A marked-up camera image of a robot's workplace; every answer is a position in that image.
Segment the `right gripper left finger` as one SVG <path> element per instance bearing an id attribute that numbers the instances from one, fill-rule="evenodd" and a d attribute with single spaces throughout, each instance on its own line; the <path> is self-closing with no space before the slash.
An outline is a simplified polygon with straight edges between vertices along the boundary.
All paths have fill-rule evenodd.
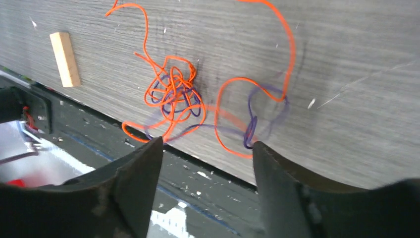
<path id="1" fill-rule="evenodd" d="M 156 137 L 61 185 L 0 186 L 3 238 L 144 238 L 163 159 Z"/>

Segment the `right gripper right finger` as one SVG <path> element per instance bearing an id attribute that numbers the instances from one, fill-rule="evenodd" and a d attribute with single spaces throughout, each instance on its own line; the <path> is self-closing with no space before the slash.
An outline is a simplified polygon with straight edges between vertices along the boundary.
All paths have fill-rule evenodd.
<path id="1" fill-rule="evenodd" d="M 268 238 L 417 238 L 420 181 L 364 189 L 326 178 L 263 142 L 253 146 L 262 222 Z"/>

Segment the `tan wooden block near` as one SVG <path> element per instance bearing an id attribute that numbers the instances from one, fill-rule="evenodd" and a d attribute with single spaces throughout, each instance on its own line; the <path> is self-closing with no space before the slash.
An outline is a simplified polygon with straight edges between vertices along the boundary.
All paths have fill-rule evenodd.
<path id="1" fill-rule="evenodd" d="M 81 85 L 77 63 L 70 35 L 67 32 L 50 34 L 55 61 L 57 63 L 63 87 L 77 87 Z"/>

